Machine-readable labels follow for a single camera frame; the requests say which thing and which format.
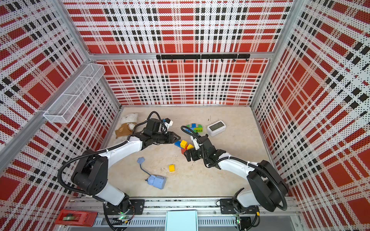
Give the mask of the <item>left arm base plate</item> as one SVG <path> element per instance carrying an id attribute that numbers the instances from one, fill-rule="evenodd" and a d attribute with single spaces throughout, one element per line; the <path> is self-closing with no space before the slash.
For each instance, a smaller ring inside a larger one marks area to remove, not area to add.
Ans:
<path id="1" fill-rule="evenodd" d="M 144 199 L 124 199 L 117 206 L 106 203 L 103 205 L 103 209 L 107 215 L 141 215 L 144 205 Z"/>

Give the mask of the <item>yellow tall lego brick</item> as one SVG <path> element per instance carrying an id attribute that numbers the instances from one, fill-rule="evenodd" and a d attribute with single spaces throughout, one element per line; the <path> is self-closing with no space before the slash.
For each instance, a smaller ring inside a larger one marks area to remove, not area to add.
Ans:
<path id="1" fill-rule="evenodd" d="M 188 142 L 187 142 L 187 141 L 185 141 L 185 140 L 182 140 L 182 141 L 181 141 L 181 143 L 180 143 L 180 147 L 181 147 L 182 149 L 187 149 L 187 147 L 188 147 Z"/>

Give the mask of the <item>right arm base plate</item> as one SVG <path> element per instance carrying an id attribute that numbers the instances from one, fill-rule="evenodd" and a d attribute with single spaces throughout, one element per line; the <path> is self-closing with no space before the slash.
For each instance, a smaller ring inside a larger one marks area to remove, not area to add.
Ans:
<path id="1" fill-rule="evenodd" d="M 221 214 L 256 214 L 258 206 L 243 207 L 236 199 L 226 198 L 219 200 Z"/>

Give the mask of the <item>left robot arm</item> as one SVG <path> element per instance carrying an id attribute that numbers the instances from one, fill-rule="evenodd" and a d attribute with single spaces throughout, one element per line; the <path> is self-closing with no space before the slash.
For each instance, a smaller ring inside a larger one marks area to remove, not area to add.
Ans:
<path id="1" fill-rule="evenodd" d="M 131 200 L 129 195 L 110 182 L 112 168 L 132 154 L 141 152 L 151 145 L 174 144 L 180 140 L 170 130 L 173 121 L 160 117 L 152 111 L 144 122 L 141 131 L 133 129 L 127 140 L 106 149 L 88 150 L 81 156 L 64 163 L 57 173 L 58 183 L 65 189 L 82 193 L 104 203 L 107 215 L 141 215 L 144 200 Z"/>

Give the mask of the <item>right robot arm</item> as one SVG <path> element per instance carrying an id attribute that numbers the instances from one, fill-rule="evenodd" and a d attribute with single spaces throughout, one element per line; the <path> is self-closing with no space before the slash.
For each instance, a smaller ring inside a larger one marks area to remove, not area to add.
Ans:
<path id="1" fill-rule="evenodd" d="M 236 213 L 245 214 L 254 206 L 261 206 L 269 212 L 288 209 L 285 196 L 289 187 L 268 161 L 242 160 L 225 150 L 216 149 L 207 135 L 200 136 L 187 126 L 182 126 L 181 131 L 191 136 L 195 146 L 185 152 L 188 161 L 202 160 L 206 168 L 225 170 L 248 181 L 251 191 L 241 188 L 232 197 Z"/>

